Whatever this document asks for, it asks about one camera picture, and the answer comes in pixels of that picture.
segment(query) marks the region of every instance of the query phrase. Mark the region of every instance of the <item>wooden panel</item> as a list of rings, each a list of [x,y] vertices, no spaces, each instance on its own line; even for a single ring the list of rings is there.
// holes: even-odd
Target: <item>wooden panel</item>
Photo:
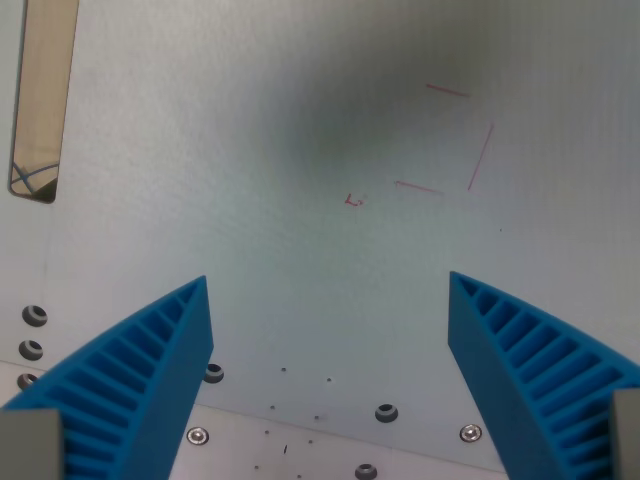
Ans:
[[[32,196],[58,176],[79,0],[29,0],[11,190]],[[39,169],[26,182],[21,176]]]

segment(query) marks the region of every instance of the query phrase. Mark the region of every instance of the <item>red marker line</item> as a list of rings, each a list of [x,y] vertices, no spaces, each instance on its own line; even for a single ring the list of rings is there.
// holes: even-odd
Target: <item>red marker line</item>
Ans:
[[[487,149],[487,144],[489,143],[489,139],[491,138],[491,132],[493,132],[493,123],[489,127],[489,133],[487,134],[487,139],[484,141],[484,146],[482,147],[482,152],[480,153],[480,158],[478,159],[478,163],[476,164],[476,169],[473,171],[473,176],[471,177],[471,181],[469,182],[469,186],[467,187],[467,191],[471,190],[471,185],[473,185],[473,181],[476,178],[476,174],[478,173],[478,168],[480,168],[480,162],[484,158],[484,152]]]
[[[421,187],[420,185],[414,185],[413,183],[402,182],[400,180],[396,180],[395,183],[396,183],[396,186],[400,185],[401,187],[415,188],[418,190],[422,190],[423,192],[437,193],[438,195],[444,195],[444,192],[441,192],[440,190],[433,190],[431,188]]]
[[[439,92],[448,93],[450,95],[457,95],[458,97],[469,98],[471,96],[468,93],[456,92],[455,90],[450,90],[444,87],[438,87],[437,85],[431,85],[430,83],[427,83],[427,88],[433,88],[434,90],[438,90]]]

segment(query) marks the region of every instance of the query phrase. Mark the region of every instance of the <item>red handwritten mark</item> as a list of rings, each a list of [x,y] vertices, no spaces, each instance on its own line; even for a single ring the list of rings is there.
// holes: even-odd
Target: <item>red handwritten mark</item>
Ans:
[[[458,97],[469,98],[471,96],[468,93],[456,92],[455,90],[450,90],[444,87],[438,87],[436,85],[431,85],[430,83],[427,83],[427,88],[432,88],[434,90],[438,90],[439,92],[448,93],[449,95],[457,95]]]
[[[469,186],[467,187],[467,192],[471,191],[471,185],[473,185],[473,181],[476,179],[478,168],[480,168],[480,162],[482,162],[482,159],[484,158],[484,152],[487,149],[487,144],[489,143],[489,139],[491,138],[492,132],[493,132],[493,123],[489,127],[489,133],[487,133],[487,139],[484,141],[482,152],[480,153],[480,158],[478,159],[478,163],[476,163],[476,169],[473,171],[473,176],[471,177],[471,181],[469,182]]]
[[[401,187],[416,188],[418,190],[422,190],[423,192],[437,193],[438,195],[444,195],[444,192],[441,192],[440,190],[433,190],[432,188],[421,187],[420,185],[414,185],[413,183],[402,182],[400,180],[396,180],[395,184],[396,184],[396,187],[400,185]]]
[[[353,203],[351,201],[351,194],[349,194],[349,196],[344,201],[344,203],[346,203],[347,205],[353,205],[354,207],[359,207],[360,205],[364,205],[364,202],[362,200],[358,200],[358,203]]]

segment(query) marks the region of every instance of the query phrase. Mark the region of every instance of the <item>metal plate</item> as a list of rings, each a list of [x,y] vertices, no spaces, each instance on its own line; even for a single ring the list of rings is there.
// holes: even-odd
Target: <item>metal plate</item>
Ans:
[[[0,358],[31,338],[48,368],[205,273],[225,379],[199,403],[500,469],[487,434],[458,436],[484,425],[448,272],[640,360],[639,8],[82,2],[56,202],[0,192],[23,281]]]
[[[43,372],[0,362],[0,405],[20,393],[16,378],[23,373]],[[429,480],[506,480],[502,473],[200,405],[194,406],[187,430],[194,426],[208,431],[209,442],[191,445],[183,435],[172,479],[353,480],[358,465],[375,463],[379,480],[415,480],[427,473]]]

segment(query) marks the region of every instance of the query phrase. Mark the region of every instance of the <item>bolt head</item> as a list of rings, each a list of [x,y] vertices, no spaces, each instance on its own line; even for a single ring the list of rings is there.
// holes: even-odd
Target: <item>bolt head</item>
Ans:
[[[460,438],[463,442],[473,443],[482,437],[482,429],[478,425],[469,424],[460,430]]]
[[[191,428],[187,432],[187,440],[192,445],[204,445],[209,441],[209,432],[202,427]]]

